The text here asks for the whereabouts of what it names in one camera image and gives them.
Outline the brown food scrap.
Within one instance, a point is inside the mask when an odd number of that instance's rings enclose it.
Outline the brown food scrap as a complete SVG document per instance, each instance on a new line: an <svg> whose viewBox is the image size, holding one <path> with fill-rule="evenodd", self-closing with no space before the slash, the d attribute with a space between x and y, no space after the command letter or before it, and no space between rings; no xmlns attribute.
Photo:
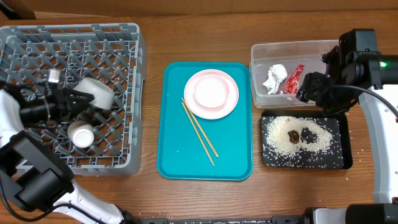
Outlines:
<svg viewBox="0 0 398 224"><path fill-rule="evenodd" d="M291 130L287 133L289 135L289 141L292 144L298 144L300 141L300 135L296 130Z"/></svg>

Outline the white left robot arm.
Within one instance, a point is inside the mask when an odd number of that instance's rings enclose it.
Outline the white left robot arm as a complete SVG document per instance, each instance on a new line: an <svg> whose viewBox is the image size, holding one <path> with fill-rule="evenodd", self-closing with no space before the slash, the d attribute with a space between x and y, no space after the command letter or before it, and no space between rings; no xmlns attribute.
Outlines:
<svg viewBox="0 0 398 224"><path fill-rule="evenodd" d="M81 223L137 223L129 212L78 185L71 168L25 130L44 121L69 121L97 96L60 89L56 83L43 82L42 86L43 98L26 101L21 91L29 85L1 82L1 200L5 208L24 222L55 212Z"/></svg>

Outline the red snack wrapper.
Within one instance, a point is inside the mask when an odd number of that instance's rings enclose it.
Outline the red snack wrapper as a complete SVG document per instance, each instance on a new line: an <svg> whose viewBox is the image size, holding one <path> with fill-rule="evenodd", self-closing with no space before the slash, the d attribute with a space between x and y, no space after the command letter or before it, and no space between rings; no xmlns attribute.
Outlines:
<svg viewBox="0 0 398 224"><path fill-rule="evenodd" d="M300 76L304 71L305 66L299 64L296 69L290 74L284 85L282 86L280 94L296 94L299 90Z"/></svg>

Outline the small pink plate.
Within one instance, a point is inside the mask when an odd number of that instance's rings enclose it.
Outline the small pink plate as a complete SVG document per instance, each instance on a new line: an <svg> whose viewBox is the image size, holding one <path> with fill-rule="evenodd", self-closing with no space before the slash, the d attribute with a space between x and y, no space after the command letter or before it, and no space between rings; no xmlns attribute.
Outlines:
<svg viewBox="0 0 398 224"><path fill-rule="evenodd" d="M195 100L206 108L218 108L225 104L229 95L229 86L218 75L204 75L194 86Z"/></svg>

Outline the white tissue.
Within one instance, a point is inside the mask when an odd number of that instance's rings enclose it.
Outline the white tissue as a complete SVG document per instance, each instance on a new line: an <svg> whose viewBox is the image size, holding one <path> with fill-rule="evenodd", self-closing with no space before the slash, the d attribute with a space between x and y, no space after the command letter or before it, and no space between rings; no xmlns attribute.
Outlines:
<svg viewBox="0 0 398 224"><path fill-rule="evenodd" d="M282 64L275 64L269 67L268 78L262 84L267 88L267 94L273 95L279 91L280 84L287 78L287 71Z"/></svg>

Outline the small white cup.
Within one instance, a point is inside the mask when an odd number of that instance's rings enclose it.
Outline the small white cup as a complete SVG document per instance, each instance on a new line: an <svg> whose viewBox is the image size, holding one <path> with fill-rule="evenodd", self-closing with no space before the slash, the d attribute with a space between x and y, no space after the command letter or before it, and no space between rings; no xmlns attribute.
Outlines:
<svg viewBox="0 0 398 224"><path fill-rule="evenodd" d="M75 121L70 124L67 134L71 142L79 148L91 146L95 138L92 125L86 121Z"/></svg>

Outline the grey bowl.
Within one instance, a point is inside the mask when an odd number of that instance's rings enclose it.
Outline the grey bowl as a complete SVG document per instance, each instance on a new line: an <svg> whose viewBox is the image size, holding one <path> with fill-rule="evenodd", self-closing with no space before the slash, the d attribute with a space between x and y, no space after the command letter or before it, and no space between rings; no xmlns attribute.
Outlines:
<svg viewBox="0 0 398 224"><path fill-rule="evenodd" d="M103 110L110 110L113 105L114 91L94 78L83 78L74 88L76 91L94 96L91 104Z"/></svg>

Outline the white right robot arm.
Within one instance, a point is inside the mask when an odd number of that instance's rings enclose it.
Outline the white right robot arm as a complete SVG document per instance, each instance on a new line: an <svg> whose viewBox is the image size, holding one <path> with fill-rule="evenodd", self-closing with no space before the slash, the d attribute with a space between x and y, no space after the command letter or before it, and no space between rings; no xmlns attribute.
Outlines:
<svg viewBox="0 0 398 224"><path fill-rule="evenodd" d="M374 44L339 45L322 57L326 73L305 76L297 98L324 112L348 111L358 101L366 118L374 162L373 203L309 208L309 223L397 223L397 56Z"/></svg>

